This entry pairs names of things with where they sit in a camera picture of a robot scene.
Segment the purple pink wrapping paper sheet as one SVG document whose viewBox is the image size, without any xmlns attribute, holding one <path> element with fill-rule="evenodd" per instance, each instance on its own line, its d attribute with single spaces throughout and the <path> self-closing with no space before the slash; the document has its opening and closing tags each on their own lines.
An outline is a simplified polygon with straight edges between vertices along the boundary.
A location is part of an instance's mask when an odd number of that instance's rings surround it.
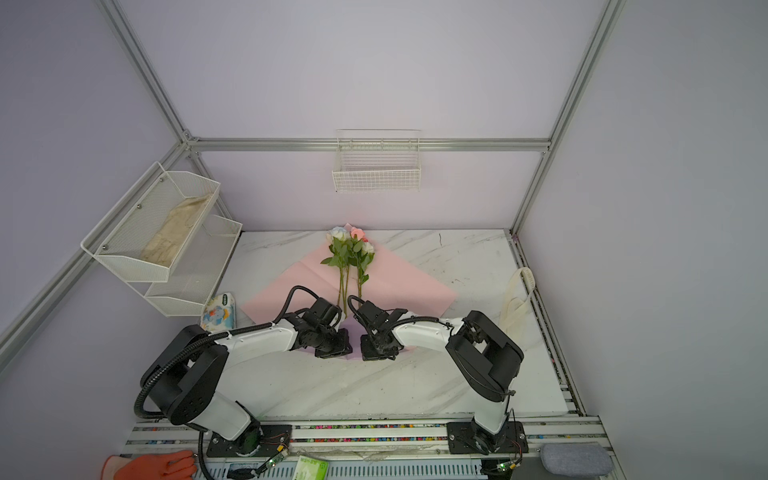
<svg viewBox="0 0 768 480">
<path fill-rule="evenodd" d="M 255 233 L 241 237 L 227 277 L 238 295 L 240 310 L 253 324 L 274 320 L 289 290 L 297 285 L 338 306 L 339 271 L 321 264 L 331 255 L 327 233 L 279 234 L 273 240 L 258 240 Z M 375 247 L 375 258 L 367 269 L 369 279 L 360 297 L 356 267 L 350 262 L 347 298 L 354 295 L 385 310 L 402 308 L 431 317 L 440 317 L 448 310 L 457 297 L 453 290 L 369 241 Z M 349 307 L 347 316 L 342 312 L 340 326 L 348 331 L 350 344 L 364 334 Z"/>
</svg>

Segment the white blue fake flower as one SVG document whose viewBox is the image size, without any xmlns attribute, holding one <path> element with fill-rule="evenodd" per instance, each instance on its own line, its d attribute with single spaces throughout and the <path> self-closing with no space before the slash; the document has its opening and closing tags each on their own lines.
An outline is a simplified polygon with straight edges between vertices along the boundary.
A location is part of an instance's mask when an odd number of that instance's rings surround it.
<svg viewBox="0 0 768 480">
<path fill-rule="evenodd" d="M 347 233 L 350 233 L 345 227 L 337 226 L 333 227 L 326 235 L 328 240 L 328 248 L 331 253 L 329 257 L 324 258 L 321 261 L 322 265 L 334 267 L 339 271 L 339 284 L 338 284 L 338 298 L 337 304 L 342 309 L 341 303 L 341 289 L 343 286 L 343 253 L 342 247 Z"/>
</svg>

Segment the red pink fake rose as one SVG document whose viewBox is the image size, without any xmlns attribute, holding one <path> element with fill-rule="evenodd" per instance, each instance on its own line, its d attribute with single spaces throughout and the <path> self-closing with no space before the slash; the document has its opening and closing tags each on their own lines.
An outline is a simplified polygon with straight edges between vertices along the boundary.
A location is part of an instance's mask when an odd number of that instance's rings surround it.
<svg viewBox="0 0 768 480">
<path fill-rule="evenodd" d="M 352 227 L 350 230 L 351 238 L 352 238 L 352 256 L 350 257 L 350 262 L 354 264 L 357 271 L 357 259 L 356 259 L 356 251 L 359 249 L 358 242 L 367 239 L 365 236 L 365 232 L 357 227 Z"/>
</svg>

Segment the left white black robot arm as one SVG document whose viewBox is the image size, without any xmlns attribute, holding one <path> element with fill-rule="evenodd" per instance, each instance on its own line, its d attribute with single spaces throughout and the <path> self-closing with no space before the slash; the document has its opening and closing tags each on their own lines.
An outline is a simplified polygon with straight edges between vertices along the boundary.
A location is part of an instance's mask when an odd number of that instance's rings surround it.
<svg viewBox="0 0 768 480">
<path fill-rule="evenodd" d="M 307 348 L 320 359 L 346 356 L 352 347 L 341 319 L 341 308 L 297 285 L 270 322 L 219 333 L 187 326 L 145 371 L 134 414 L 210 431 L 233 443 L 258 442 L 264 433 L 256 416 L 218 391 L 225 370 L 272 353 Z"/>
</svg>

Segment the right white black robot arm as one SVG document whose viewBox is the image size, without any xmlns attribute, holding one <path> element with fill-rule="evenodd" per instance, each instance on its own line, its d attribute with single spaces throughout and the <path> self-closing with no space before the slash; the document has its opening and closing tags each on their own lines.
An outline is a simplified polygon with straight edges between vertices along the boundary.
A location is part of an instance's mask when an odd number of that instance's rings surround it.
<svg viewBox="0 0 768 480">
<path fill-rule="evenodd" d="M 489 317 L 476 310 L 454 319 L 385 310 L 354 295 L 347 298 L 347 306 L 364 329 L 360 348 L 365 361 L 394 360 L 411 348 L 447 353 L 480 397 L 473 414 L 475 428 L 489 436 L 501 433 L 524 353 Z"/>
</svg>

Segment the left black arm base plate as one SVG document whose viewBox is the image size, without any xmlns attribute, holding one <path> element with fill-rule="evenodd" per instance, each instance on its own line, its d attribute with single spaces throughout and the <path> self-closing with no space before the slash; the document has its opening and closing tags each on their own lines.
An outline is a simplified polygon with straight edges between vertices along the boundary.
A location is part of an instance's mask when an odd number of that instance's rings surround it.
<svg viewBox="0 0 768 480">
<path fill-rule="evenodd" d="M 290 424 L 261 424 L 259 431 L 247 430 L 237 440 L 226 440 L 214 433 L 206 450 L 211 458 L 268 458 L 287 449 L 293 432 Z"/>
</svg>

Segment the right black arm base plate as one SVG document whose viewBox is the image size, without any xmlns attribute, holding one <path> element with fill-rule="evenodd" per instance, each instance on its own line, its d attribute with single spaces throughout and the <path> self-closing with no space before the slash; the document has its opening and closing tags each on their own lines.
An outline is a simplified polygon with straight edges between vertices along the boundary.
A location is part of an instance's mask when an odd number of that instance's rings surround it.
<svg viewBox="0 0 768 480">
<path fill-rule="evenodd" d="M 488 433 L 476 422 L 449 422 L 446 425 L 451 454 L 525 454 L 529 452 L 523 424 L 506 421 L 498 433 Z"/>
</svg>

